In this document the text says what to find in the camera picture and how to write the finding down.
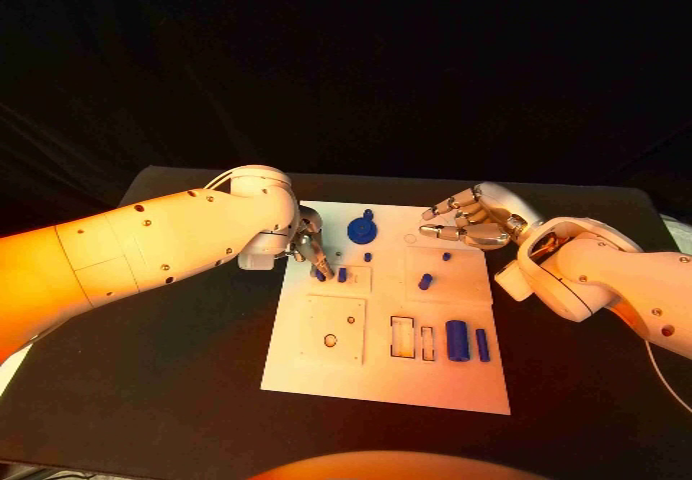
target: black backdrop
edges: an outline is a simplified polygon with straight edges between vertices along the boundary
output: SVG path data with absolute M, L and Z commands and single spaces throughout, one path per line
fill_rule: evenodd
M 0 233 L 255 162 L 637 186 L 689 220 L 686 11 L 450 3 L 3 0 Z

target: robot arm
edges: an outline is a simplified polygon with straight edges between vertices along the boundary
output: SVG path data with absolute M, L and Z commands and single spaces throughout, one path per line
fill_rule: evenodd
M 460 192 L 422 218 L 431 220 L 453 209 L 458 210 L 457 227 L 424 225 L 421 234 L 463 240 L 486 250 L 515 241 L 516 260 L 494 276 L 515 300 L 535 293 L 552 311 L 575 322 L 605 307 L 644 340 L 692 358 L 688 255 L 641 253 L 617 230 L 590 218 L 545 222 L 520 198 L 493 183 Z
M 252 165 L 226 180 L 229 193 L 192 189 L 0 239 L 0 364 L 79 313 L 238 255 L 241 268 L 265 270 L 293 254 L 333 276 L 288 177 Z

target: screw hole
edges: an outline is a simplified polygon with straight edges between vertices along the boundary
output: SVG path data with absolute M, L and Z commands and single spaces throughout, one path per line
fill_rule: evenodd
M 324 345 L 332 348 L 334 345 L 336 345 L 336 336 L 329 334 L 326 337 L 324 337 Z

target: white board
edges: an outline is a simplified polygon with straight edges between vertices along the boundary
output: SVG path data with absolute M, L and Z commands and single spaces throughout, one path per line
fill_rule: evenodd
M 307 262 L 288 261 L 262 390 L 509 415 L 483 252 L 418 234 L 427 223 L 424 207 L 301 203 L 321 215 L 329 262 L 334 274 L 346 267 L 347 279 L 339 283 L 334 275 L 320 282 Z M 346 227 L 366 208 L 375 214 L 378 236 L 357 245 Z M 435 220 L 453 225 L 448 215 Z M 451 253 L 448 261 L 444 252 Z M 432 275 L 425 291 L 418 288 L 422 273 Z M 404 325 L 392 317 L 414 319 L 414 358 L 392 356 L 392 328 Z M 467 322 L 467 362 L 447 357 L 448 320 Z M 434 360 L 424 360 L 422 327 L 428 350 L 432 327 Z M 487 363 L 479 359 L 479 328 L 486 330 Z M 408 352 L 409 329 L 396 335 Z

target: table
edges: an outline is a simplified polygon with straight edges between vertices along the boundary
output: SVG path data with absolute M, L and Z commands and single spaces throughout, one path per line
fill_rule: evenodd
M 122 205 L 218 172 L 150 167 Z M 298 199 L 431 205 L 477 182 L 295 174 Z M 633 189 L 512 184 L 546 217 L 591 216 L 646 251 L 675 243 Z M 490 274 L 516 247 L 487 254 Z M 692 472 L 692 416 L 620 319 L 581 324 L 493 282 L 512 415 L 259 390 L 284 263 L 233 264 L 75 317 L 40 341 L 0 398 L 0 459 L 160 479 L 239 478 L 355 450 L 487 460 L 554 478 Z M 692 362 L 654 347 L 682 397 Z

